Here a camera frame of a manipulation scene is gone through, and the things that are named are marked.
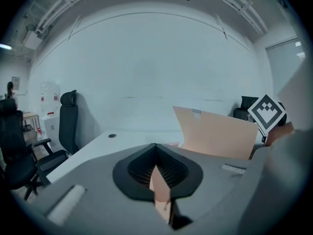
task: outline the wall sign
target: wall sign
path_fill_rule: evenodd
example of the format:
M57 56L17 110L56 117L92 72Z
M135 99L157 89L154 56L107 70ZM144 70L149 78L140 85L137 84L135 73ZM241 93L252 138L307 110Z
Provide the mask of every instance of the wall sign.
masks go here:
M20 89L20 78L12 76L13 90L18 91Z

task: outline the office chair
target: office chair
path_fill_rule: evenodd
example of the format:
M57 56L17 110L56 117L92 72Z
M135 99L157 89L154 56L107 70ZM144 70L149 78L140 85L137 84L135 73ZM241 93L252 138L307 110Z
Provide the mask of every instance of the office chair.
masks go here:
M56 167L67 160L68 155L73 155L79 149L75 143L78 107L76 105L76 90L68 93L64 93L61 96L61 108L60 108L60 129L59 129L59 141L61 145L66 149L52 152L48 143L51 139L44 139L34 143L34 146L43 145L48 156L39 159L37 162L37 170L39 178L41 179L43 186L50 184L47 179L47 175L52 172Z
M24 199L36 187L42 185L37 182L36 157L31 148L31 143L26 144L23 135L23 113L17 111L14 99L0 101L0 145L5 170L0 169L9 189L27 188Z

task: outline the window blind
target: window blind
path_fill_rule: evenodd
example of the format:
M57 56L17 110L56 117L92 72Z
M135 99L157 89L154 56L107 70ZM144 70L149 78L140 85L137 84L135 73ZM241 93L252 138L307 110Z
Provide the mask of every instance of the window blind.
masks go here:
M267 48L267 53L272 72L273 93L277 98L277 94L305 59L305 53L297 39Z

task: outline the cardboard sheet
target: cardboard sheet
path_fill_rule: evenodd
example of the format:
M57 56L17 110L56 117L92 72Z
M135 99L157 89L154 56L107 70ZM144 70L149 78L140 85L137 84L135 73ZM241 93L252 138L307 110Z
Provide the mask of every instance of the cardboard sheet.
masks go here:
M249 159L259 128L257 124L199 110L173 108L184 136L183 149Z
M155 192L155 208L166 223L170 220L171 202L170 188L167 186L157 166L155 166L150 180L150 190Z

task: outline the white desk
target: white desk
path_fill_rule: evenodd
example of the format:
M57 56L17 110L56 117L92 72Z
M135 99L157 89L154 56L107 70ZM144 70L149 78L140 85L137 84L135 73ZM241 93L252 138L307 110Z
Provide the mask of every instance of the white desk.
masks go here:
M116 134L115 138L108 138L108 135ZM109 130L91 141L81 150L76 152L63 164L51 172L47 178L54 183L65 174L81 165L82 163L108 155L114 152L122 151L135 146L150 143L172 143L180 142L183 144L182 132L133 132L133 131L114 131Z

